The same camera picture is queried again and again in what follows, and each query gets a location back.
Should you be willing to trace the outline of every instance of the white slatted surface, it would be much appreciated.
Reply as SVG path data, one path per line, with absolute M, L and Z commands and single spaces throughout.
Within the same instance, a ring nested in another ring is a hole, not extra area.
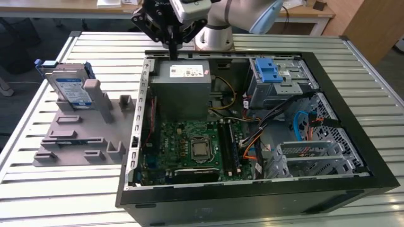
M 386 86 L 335 37 L 237 35 L 238 50 L 315 52 L 365 130 L 404 185 L 404 111 Z M 162 49 L 143 34 L 85 32 L 66 62 L 89 60 L 111 98 L 137 96 L 146 49 Z M 43 167 L 31 165 L 58 106 L 47 87 L 10 157 L 0 184 L 3 227 L 137 227 L 115 208 L 119 165 Z M 367 197 L 330 214 L 227 222 L 231 226 L 404 226 L 404 186 Z

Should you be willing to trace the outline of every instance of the ram slot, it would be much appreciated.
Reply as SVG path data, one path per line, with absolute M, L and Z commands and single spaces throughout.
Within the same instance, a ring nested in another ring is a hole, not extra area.
M 231 149 L 233 149 L 234 162 L 235 162 L 234 166 L 235 166 L 237 173 L 241 174 L 242 169 L 241 169 L 239 149 L 238 149 L 238 143 L 237 143 L 237 139 L 235 139 L 233 123 L 229 124 L 229 129 L 230 129 L 230 135 L 231 135 L 231 141 L 233 141 Z
M 218 124 L 218 133 L 219 133 L 219 144 L 221 144 L 225 173 L 229 176 L 233 176 L 234 170 L 237 169 L 237 165 L 235 165 L 235 159 L 233 153 L 233 137 L 231 137 L 230 123 L 221 122 Z

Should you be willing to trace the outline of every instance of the yellow wire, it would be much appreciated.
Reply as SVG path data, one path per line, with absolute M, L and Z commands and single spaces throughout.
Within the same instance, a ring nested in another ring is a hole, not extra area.
M 227 80 L 223 79 L 223 77 L 221 77 L 221 76 L 217 76 L 217 77 L 221 78 L 223 80 L 223 82 L 229 85 L 230 89 L 233 89 L 234 100 L 233 100 L 233 102 L 229 105 L 221 106 L 221 107 L 211 107 L 210 110 L 223 110 L 223 109 L 227 109 L 227 108 L 230 108 L 235 104 L 235 101 L 237 101 L 237 92 L 235 92 L 234 87 L 230 85 L 230 83 L 227 82 Z

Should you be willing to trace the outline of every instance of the motherboard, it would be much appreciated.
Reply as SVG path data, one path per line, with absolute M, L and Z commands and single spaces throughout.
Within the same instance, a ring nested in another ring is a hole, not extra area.
M 165 122 L 161 147 L 145 157 L 147 185 L 253 179 L 249 161 L 241 160 L 241 122 Z

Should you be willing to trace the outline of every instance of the wooden desk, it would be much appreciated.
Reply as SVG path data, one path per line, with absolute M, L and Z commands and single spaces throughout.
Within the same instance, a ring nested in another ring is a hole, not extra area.
M 291 23 L 317 24 L 311 35 L 322 35 L 329 20 L 335 13 L 326 7 L 325 11 L 310 6 L 299 6 L 289 10 Z M 130 19 L 138 5 L 123 4 L 121 8 L 98 9 L 97 0 L 0 0 L 0 17 L 38 17 L 38 18 L 98 18 Z M 286 11 L 282 11 L 277 22 L 286 21 Z
M 335 17 L 335 13 L 326 5 L 325 10 L 319 11 L 314 9 L 315 0 L 310 0 L 309 6 L 298 6 L 289 9 L 290 23 L 311 23 L 315 24 L 310 35 L 322 35 L 329 24 L 330 19 Z M 286 11 L 281 12 L 277 22 L 286 21 Z
M 2 0 L 0 17 L 130 19 L 139 5 L 97 8 L 97 0 Z

